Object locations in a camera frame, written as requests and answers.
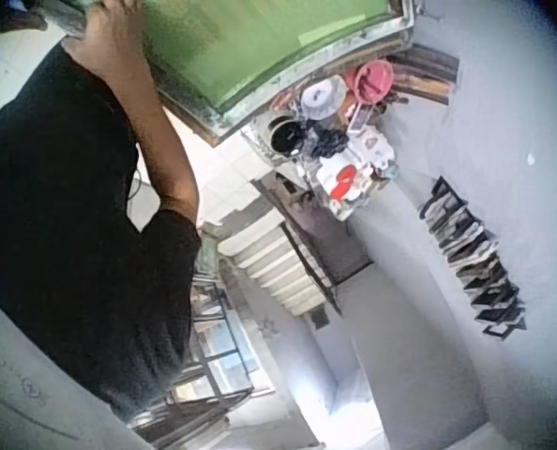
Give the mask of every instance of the pink lid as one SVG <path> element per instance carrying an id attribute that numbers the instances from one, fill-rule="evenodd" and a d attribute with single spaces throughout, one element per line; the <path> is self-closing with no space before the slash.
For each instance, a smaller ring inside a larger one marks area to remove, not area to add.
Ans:
<path id="1" fill-rule="evenodd" d="M 360 103 L 376 104 L 393 85 L 393 68 L 384 60 L 375 60 L 350 71 L 345 76 L 348 87 Z"/>

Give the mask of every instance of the white cloth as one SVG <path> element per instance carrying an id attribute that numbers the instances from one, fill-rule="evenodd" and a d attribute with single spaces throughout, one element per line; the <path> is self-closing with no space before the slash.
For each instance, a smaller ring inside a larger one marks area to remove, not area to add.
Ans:
<path id="1" fill-rule="evenodd" d="M 74 382 L 0 309 L 0 449 L 153 447 Z"/>

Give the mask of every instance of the staircase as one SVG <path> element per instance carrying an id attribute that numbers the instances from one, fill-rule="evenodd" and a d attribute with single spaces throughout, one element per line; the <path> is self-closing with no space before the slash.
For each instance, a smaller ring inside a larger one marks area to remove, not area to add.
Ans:
<path id="1" fill-rule="evenodd" d="M 218 250 L 294 316 L 332 296 L 326 273 L 276 209 L 222 241 Z"/>

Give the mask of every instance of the black t-shirt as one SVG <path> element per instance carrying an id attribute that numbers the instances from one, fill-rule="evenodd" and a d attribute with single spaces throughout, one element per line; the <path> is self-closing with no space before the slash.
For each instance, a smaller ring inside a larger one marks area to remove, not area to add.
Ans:
<path id="1" fill-rule="evenodd" d="M 200 238 L 127 218 L 137 164 L 110 90 L 56 46 L 0 111 L 0 308 L 128 420 L 179 376 Z"/>
<path id="2" fill-rule="evenodd" d="M 82 337 L 73 335 L 73 351 L 62 347 L 53 359 L 128 420 L 171 389 L 180 374 L 200 238 L 188 219 L 161 210 L 139 236 L 123 236 L 118 243 L 104 282 L 106 298 L 96 296 L 83 309 L 76 329 Z M 56 352 L 54 343 L 48 345 Z"/>

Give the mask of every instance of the person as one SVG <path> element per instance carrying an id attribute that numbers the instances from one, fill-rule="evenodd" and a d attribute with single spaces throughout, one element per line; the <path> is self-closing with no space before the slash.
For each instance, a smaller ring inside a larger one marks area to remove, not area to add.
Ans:
<path id="1" fill-rule="evenodd" d="M 143 0 L 86 10 L 0 111 L 0 308 L 128 421 L 187 354 L 199 194 L 143 54 Z M 127 217 L 138 144 L 159 210 Z"/>

